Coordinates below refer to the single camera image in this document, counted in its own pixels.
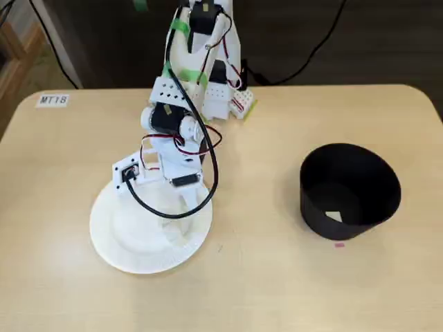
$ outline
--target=wall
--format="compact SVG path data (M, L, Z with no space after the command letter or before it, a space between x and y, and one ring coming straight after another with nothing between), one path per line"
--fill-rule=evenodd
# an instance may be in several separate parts
M179 0L149 0L147 12L132 0L43 1L85 87L149 87L161 72ZM270 80L295 71L339 3L235 0L243 57ZM332 38L290 84L410 84L443 114L442 36L442 0L349 0Z

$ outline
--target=beige table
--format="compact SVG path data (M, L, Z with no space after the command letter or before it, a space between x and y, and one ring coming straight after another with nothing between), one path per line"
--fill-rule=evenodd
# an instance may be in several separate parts
M150 92L23 101L0 144L0 331L443 331L443 126L429 99L407 86L254 92L246 122L216 124L205 244L146 277L101 260L89 213L111 164L137 150ZM298 210L300 164L330 142L377 152L403 190L391 220L344 248Z

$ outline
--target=black bowl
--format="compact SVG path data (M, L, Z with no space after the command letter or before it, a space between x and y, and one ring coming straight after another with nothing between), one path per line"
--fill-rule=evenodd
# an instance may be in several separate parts
M351 239L388 220L401 200L392 168L373 152L351 144L314 150L300 171L300 208L317 234Z

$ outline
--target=white sticker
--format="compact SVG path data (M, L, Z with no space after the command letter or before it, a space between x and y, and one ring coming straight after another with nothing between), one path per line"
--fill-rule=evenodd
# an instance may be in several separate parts
M340 221L341 223L343 222L343 220L341 220L341 213L339 211L328 211L328 212L325 212L325 214L329 218L333 218L333 220Z
M40 96L36 107L66 107L68 106L69 95L47 95L43 94Z

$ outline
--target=power cord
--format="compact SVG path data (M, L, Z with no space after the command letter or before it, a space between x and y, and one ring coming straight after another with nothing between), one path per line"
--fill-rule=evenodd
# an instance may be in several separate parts
M48 28L45 26L42 17L40 16L38 10L36 9L36 7L34 5L33 0L28 0L28 1L29 1L31 8L34 10L35 15L39 19L40 24L42 25L42 28L43 28L44 33L49 41L49 44L51 45L51 48L52 48L54 56L57 60L58 66L60 67L60 70L62 71L65 78L69 81L69 83L71 83L73 85L73 87L78 90L77 84L69 77L68 73L64 70L63 65L62 65L62 61L60 61L60 57L58 56L57 50L55 49L55 45L53 43L53 40L51 39L51 36L49 35Z
M179 7L179 9L177 10L176 13L176 19L180 17L181 11L183 10L182 7ZM171 46L172 46L172 40L174 39L175 36L175 30L171 30L170 32L170 36L168 39L168 44L166 46L166 56L165 56L165 60L166 63L170 62L170 51L171 51ZM183 87L183 85L181 85L180 80L178 79L178 77L175 75L174 71L172 70L172 67L170 66L168 69L168 72L172 78L172 80L174 81L174 83L177 85L177 88L180 90L180 92L182 93L183 97L185 98L186 102L188 103L191 112L194 114L195 119L197 120L197 122L199 123L199 126L201 127L201 131L203 132L204 135L204 139L206 141L206 143L208 144L208 150L209 150L209 154L211 157L211 160L213 162L213 169L214 169L214 183L212 188L209 191L209 194L207 195L207 197L194 209L182 213L182 214L166 214L163 212L159 212L157 210L155 210L154 208L150 207L148 204L146 204L145 202L142 201L142 199L140 197L138 197L137 193L134 191L134 188L132 187L131 184L131 179L135 178L135 173L132 170L129 170L126 174L125 174L125 178L124 181L126 183L127 189L129 190L129 192L131 193L131 195L134 197L134 199L137 201L138 204L140 204L143 208L145 208L146 210L148 210L149 212L161 217L161 218L166 218L166 219L182 219L182 218L186 218L187 216L191 216L195 213L197 213L198 211L200 211L201 209L203 209L206 204L208 204L211 200L211 198L214 196L215 191L217 190L217 186L219 183L219 167L217 164L217 157L215 156L215 150L214 150L214 145L210 140L209 137L209 133L208 130L206 129L206 126L203 122L203 120L201 119L201 116L197 110L197 108L195 107L194 103L192 102L192 100L190 99L189 95L186 93L185 88Z
M320 41L320 43L314 47L314 49L312 50L312 52L309 54L306 62L292 75L276 81L276 82L271 82L269 81L265 76L263 76L263 74L261 73L256 73L254 72L251 68L247 68L248 72L251 73L252 77L254 78L254 80L263 86L275 86L275 85L280 85L283 83L286 83L290 80L292 80L293 78L295 78L295 76L300 75L309 65L309 63L311 62L311 60L314 58L314 56L316 55L316 53L322 48L322 46L327 42L327 40L332 36L332 33L335 31L335 28L338 25L338 22L340 21L341 15L343 13L343 9L345 8L347 0L342 0L342 2L340 3L340 6L338 7L338 11L337 14L335 16L334 22L332 23L331 28L329 29L329 31L327 32L326 36L323 37L323 39Z
M5 24L6 19L9 16L9 13L12 10L12 7L14 6L16 0L10 0L6 3L1 9L0 9L0 28Z

